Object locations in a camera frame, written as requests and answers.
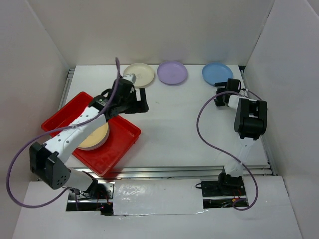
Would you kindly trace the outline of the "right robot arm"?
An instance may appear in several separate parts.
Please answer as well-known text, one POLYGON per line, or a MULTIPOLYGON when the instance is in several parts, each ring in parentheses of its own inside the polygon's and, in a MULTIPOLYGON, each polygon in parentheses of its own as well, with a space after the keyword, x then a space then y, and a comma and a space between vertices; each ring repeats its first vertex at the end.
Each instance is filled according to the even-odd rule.
POLYGON ((247 96, 234 94, 241 91, 241 81, 229 78, 226 82, 214 84, 217 87, 216 106, 228 106, 236 110, 234 131, 239 136, 241 150, 236 160, 226 163, 219 174, 217 190, 222 195, 230 194, 242 185, 248 154, 253 144, 262 136, 267 128, 267 102, 254 100, 247 96))

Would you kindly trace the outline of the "blue plate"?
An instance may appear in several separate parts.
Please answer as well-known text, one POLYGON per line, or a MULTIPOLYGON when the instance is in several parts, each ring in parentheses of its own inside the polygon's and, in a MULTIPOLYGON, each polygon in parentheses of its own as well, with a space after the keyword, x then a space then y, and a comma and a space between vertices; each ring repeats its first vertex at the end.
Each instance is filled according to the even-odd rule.
POLYGON ((229 78, 233 78, 233 72, 223 63, 212 62, 203 67, 202 76, 205 82, 215 86, 216 83, 227 82, 229 78))

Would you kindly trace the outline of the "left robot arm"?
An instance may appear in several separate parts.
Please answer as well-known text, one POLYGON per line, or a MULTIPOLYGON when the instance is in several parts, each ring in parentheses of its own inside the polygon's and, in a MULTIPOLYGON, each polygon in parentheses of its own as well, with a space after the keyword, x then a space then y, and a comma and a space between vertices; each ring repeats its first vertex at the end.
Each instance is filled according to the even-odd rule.
POLYGON ((33 143, 29 149, 30 170, 52 189, 63 186, 77 189, 88 199, 98 194, 98 181, 82 171, 69 169, 65 163, 74 150, 95 130, 118 114, 147 112, 145 90, 137 100, 135 74, 117 78, 112 88, 95 96, 83 112, 58 135, 44 144, 33 143))

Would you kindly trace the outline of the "orange plate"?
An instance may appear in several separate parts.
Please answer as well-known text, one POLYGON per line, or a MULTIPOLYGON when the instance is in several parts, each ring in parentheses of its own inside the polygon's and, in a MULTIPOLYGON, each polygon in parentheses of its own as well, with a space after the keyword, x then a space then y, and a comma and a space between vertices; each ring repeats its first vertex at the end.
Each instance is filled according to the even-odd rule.
POLYGON ((108 139, 110 129, 108 123, 91 133, 77 148, 83 151, 91 151, 102 146, 108 139))

